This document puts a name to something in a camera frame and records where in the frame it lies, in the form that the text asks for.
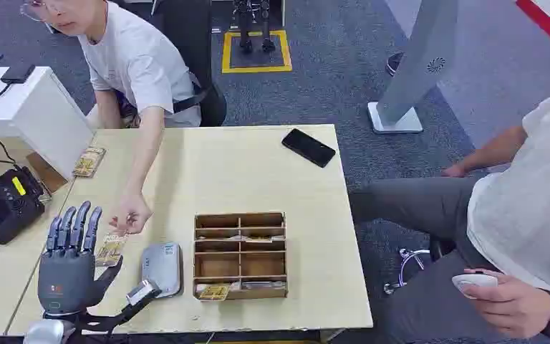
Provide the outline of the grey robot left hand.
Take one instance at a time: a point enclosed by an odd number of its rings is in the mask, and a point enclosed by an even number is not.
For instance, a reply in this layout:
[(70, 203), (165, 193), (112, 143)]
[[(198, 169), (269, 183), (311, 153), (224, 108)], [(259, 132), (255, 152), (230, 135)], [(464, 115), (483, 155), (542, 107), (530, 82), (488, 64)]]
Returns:
[(95, 278), (101, 215), (101, 207), (84, 201), (52, 220), (39, 261), (37, 294), (45, 314), (71, 315), (98, 305), (118, 275), (122, 258)]

